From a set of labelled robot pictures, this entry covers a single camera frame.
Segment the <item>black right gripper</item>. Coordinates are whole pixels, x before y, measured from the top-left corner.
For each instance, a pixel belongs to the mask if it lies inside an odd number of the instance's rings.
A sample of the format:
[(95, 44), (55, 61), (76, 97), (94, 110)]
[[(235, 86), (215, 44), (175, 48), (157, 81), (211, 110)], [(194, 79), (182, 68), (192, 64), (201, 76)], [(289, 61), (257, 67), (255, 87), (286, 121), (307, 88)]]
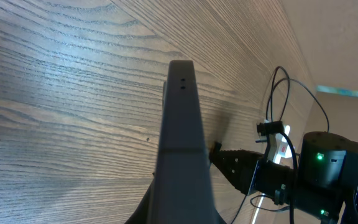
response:
[(242, 194), (258, 191), (270, 197), (275, 205), (290, 204), (294, 171), (288, 166), (271, 161), (259, 164), (263, 154), (245, 150), (212, 152), (209, 159)]

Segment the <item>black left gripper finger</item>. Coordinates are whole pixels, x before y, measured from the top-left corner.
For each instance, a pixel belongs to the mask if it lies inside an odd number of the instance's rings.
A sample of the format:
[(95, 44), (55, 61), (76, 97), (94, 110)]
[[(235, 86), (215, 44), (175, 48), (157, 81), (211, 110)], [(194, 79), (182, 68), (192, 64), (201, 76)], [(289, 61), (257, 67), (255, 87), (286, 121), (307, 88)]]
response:
[(209, 165), (193, 62), (172, 60), (154, 179), (125, 224), (224, 223), (214, 206)]

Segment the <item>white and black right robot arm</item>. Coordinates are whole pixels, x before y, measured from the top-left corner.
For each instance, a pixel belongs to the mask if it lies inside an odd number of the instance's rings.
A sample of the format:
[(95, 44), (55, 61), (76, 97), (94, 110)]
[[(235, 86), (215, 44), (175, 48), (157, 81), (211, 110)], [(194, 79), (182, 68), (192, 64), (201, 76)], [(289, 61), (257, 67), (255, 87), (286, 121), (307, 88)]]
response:
[(260, 192), (321, 223), (358, 223), (358, 142), (327, 132), (303, 137), (298, 169), (266, 161), (254, 151), (222, 151), (216, 143), (209, 159), (242, 194)]

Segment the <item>white power strip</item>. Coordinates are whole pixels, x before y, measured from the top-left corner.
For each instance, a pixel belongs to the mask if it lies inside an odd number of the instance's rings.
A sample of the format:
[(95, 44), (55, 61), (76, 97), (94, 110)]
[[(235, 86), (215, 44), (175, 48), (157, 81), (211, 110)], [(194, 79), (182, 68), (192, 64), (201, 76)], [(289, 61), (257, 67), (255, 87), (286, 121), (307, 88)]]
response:
[(281, 159), (288, 159), (292, 157), (290, 147), (287, 143), (287, 140), (281, 135), (276, 134), (277, 142), (277, 154), (274, 157), (274, 163), (279, 164)]

